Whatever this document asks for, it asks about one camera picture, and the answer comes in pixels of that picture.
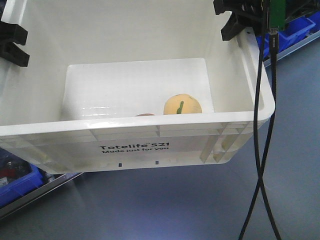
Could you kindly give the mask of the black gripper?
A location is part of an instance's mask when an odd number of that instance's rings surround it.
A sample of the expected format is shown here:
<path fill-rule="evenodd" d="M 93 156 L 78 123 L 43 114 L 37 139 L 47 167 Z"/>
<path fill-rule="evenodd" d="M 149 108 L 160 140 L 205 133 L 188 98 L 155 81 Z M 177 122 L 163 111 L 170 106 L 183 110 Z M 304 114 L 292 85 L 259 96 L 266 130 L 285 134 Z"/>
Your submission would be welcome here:
<path fill-rule="evenodd" d="M 230 41 L 245 28 L 252 28 L 256 36 L 262 33 L 262 18 L 247 17 L 240 14 L 260 15 L 262 4 L 260 0 L 214 0 L 216 15 L 226 11 L 232 12 L 228 21 L 221 29 L 223 41 Z M 320 10 L 319 0 L 286 0 L 285 21 L 291 22 L 300 17 L 309 17 Z"/>

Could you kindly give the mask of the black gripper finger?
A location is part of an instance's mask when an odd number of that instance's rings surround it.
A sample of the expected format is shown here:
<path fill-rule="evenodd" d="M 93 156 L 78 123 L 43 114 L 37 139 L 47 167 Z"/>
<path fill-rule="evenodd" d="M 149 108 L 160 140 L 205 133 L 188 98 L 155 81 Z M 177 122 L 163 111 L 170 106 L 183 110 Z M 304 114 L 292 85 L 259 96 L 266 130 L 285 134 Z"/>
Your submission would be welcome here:
<path fill-rule="evenodd" d="M 16 43 L 24 46 L 28 37 L 28 31 L 18 24 L 0 22 L 0 44 Z"/>
<path fill-rule="evenodd" d="M 27 67 L 30 59 L 30 56 L 13 42 L 0 45 L 0 57 L 19 67 Z"/>

